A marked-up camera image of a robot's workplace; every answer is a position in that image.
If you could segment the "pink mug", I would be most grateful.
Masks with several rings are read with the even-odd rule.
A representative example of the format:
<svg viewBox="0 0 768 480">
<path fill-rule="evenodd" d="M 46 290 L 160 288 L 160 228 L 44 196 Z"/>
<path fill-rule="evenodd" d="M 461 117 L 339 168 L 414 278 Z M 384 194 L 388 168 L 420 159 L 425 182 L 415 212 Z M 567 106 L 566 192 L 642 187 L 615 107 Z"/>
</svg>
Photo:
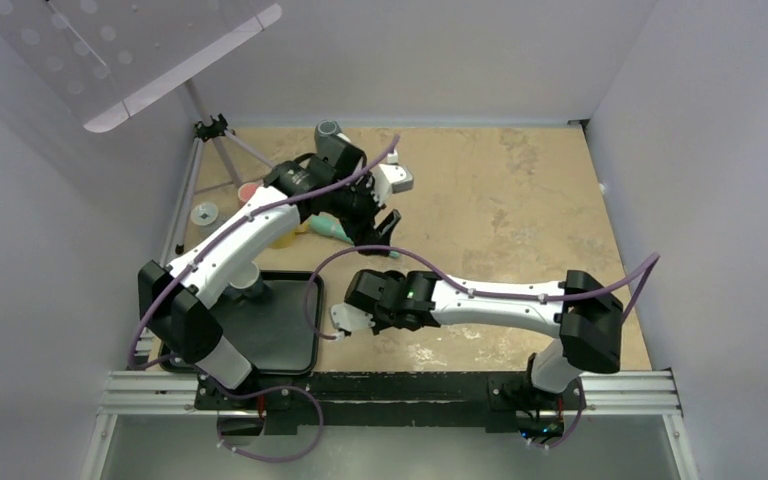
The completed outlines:
<svg viewBox="0 0 768 480">
<path fill-rule="evenodd" d="M 237 189 L 237 199 L 240 205 L 245 205 L 262 186 L 260 182 L 244 183 Z"/>
</svg>

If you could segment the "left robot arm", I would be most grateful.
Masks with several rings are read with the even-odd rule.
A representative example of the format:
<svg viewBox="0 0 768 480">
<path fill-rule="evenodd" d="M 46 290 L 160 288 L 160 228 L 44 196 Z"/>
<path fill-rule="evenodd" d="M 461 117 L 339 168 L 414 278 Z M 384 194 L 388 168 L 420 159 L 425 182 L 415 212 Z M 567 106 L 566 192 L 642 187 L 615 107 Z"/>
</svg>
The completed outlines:
<svg viewBox="0 0 768 480">
<path fill-rule="evenodd" d="M 391 196 L 413 187 L 394 144 L 370 160 L 341 134 L 328 143 L 323 153 L 277 164 L 252 197 L 196 247 L 165 265 L 151 260 L 138 272 L 137 330 L 150 330 L 217 381 L 220 397 L 232 408 L 247 408 L 257 399 L 257 368 L 213 316 L 220 296 L 230 286 L 247 288 L 258 277 L 256 257 L 313 215 L 337 219 L 357 246 L 389 244 L 399 212 L 381 223 L 375 218 Z"/>
</svg>

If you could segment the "blue-grey mug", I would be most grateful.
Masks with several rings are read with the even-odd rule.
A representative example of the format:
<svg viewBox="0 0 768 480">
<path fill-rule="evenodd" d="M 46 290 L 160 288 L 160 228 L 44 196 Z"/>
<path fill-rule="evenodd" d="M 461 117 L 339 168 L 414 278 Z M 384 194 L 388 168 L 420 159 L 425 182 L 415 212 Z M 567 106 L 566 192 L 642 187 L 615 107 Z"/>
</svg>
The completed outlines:
<svg viewBox="0 0 768 480">
<path fill-rule="evenodd" d="M 257 264 L 248 263 L 230 279 L 224 293 L 233 299 L 256 299 L 266 290 L 262 272 Z"/>
</svg>

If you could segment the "yellow mug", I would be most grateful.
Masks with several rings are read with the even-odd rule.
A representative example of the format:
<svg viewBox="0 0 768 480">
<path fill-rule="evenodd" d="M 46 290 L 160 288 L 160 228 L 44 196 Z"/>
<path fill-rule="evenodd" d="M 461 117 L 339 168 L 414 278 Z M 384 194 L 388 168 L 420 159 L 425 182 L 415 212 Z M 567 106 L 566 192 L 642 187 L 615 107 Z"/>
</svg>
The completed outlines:
<svg viewBox="0 0 768 480">
<path fill-rule="evenodd" d="M 282 234 L 279 238 L 277 238 L 274 242 L 272 242 L 269 245 L 270 249 L 285 249 L 293 245 L 296 238 L 302 234 L 307 233 L 309 230 L 309 225 L 307 222 L 302 223 L 301 225 L 296 226 L 291 231 Z"/>
</svg>

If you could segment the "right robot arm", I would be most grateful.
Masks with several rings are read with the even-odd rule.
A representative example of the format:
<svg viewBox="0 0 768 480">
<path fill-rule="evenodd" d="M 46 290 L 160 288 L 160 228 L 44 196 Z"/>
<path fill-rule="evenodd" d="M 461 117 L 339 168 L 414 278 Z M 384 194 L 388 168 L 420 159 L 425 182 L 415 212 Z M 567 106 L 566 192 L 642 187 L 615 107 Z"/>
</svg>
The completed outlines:
<svg viewBox="0 0 768 480">
<path fill-rule="evenodd" d="M 550 344 L 530 359 L 521 381 L 524 399 L 536 407 L 548 405 L 584 372 L 619 371 L 623 315 L 623 304 L 579 270 L 561 281 L 512 284 L 364 269 L 330 309 L 334 328 L 345 335 L 461 324 L 546 335 Z"/>
</svg>

